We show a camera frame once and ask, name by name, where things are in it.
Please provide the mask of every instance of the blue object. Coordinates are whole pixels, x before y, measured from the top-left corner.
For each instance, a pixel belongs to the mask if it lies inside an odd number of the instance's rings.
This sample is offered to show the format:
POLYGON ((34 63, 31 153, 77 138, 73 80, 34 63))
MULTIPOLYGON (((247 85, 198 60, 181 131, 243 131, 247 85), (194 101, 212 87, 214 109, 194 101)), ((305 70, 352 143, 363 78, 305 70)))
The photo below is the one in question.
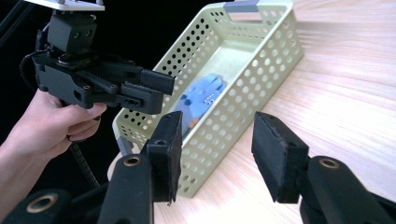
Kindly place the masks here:
POLYGON ((257 8, 257 3, 259 3, 259 0, 226 2, 224 4, 224 9, 228 13, 230 13, 230 12, 259 12, 259 9, 257 8))
POLYGON ((218 99, 224 91, 225 84, 217 74, 210 73, 201 79, 193 82, 189 88, 181 95, 175 111, 182 111, 182 134, 185 135, 189 129, 193 128, 204 113, 218 99))

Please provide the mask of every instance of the perforated basket wall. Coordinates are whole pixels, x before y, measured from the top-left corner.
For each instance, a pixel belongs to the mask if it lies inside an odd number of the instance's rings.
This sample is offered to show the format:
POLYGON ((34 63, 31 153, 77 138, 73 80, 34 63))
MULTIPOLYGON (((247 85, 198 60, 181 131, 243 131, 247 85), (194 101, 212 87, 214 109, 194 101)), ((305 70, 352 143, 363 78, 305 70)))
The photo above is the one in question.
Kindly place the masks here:
POLYGON ((221 75, 227 88, 183 141, 177 194, 190 198, 302 56, 291 1, 208 5, 154 68, 176 77, 163 112, 152 116, 122 109, 113 122, 116 138, 141 148, 194 80, 212 72, 221 75))

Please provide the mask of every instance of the human hand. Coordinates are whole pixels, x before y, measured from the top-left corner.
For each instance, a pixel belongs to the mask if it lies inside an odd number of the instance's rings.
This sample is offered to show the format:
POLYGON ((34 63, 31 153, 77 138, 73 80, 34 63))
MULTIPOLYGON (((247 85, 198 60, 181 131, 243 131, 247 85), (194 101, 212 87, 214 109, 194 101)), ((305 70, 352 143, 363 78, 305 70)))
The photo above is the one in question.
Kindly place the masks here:
POLYGON ((78 105, 63 107, 58 98, 37 91, 6 143, 14 144, 13 153, 17 156, 49 161, 64 153, 70 141, 94 135, 100 124, 95 118, 105 111, 105 104, 94 104, 90 109, 78 105))

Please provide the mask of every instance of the black plastic part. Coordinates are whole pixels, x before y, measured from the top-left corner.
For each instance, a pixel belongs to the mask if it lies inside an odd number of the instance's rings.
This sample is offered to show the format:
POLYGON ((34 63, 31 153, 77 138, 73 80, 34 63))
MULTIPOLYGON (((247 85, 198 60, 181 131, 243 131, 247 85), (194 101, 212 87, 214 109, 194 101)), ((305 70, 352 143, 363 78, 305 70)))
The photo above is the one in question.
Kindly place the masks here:
POLYGON ((176 200, 181 174, 181 118, 180 111, 164 115, 142 151, 152 164, 154 202, 176 200))
POLYGON ((79 195, 71 202, 68 217, 65 219, 73 224, 93 224, 97 222, 102 203, 105 200, 108 182, 79 195))
POLYGON ((64 223, 70 201, 70 194, 63 189, 40 190, 19 203, 3 223, 64 223))
POLYGON ((341 161, 323 156, 312 158, 308 178, 328 223, 394 223, 341 161))
POLYGON ((99 224, 153 221, 151 164, 145 155, 120 158, 106 193, 99 224))
POLYGON ((323 213, 308 204, 305 199, 301 200, 300 215, 304 224, 325 224, 326 217, 323 213))
POLYGON ((373 194, 373 196, 396 223, 396 203, 376 194, 373 194))
POLYGON ((90 15, 52 15, 48 41, 64 52, 76 53, 91 46, 95 31, 96 23, 90 15))
POLYGON ((39 32, 35 54, 36 81, 41 91, 84 108, 94 103, 160 114, 163 95, 173 93, 175 78, 144 69, 117 55, 91 50, 96 24, 90 15, 54 14, 48 34, 39 32))
POLYGON ((251 151, 273 200, 297 203, 296 180, 306 166, 308 145, 278 118, 256 112, 251 151))

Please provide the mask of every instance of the finger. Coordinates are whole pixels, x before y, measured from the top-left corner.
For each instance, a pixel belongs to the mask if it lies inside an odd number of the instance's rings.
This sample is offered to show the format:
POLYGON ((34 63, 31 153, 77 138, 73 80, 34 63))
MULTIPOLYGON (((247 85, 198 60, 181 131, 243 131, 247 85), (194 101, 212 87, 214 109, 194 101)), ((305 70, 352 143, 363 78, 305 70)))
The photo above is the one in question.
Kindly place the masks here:
POLYGON ((100 121, 96 121, 95 119, 90 119, 90 120, 83 121, 81 123, 72 125, 69 127, 67 134, 73 135, 73 134, 82 133, 85 130, 90 129, 92 126, 96 125, 97 123, 100 123, 100 121))
POLYGON ((91 128, 89 128, 83 132, 70 135, 68 137, 68 140, 71 142, 77 142, 77 141, 80 141, 83 139, 87 139, 87 138, 93 136, 98 129, 99 129, 99 123, 93 125, 91 128))
POLYGON ((102 115, 107 109, 105 104, 94 104, 90 109, 84 109, 79 105, 69 105, 57 113, 59 125, 72 126, 83 121, 95 119, 102 115))

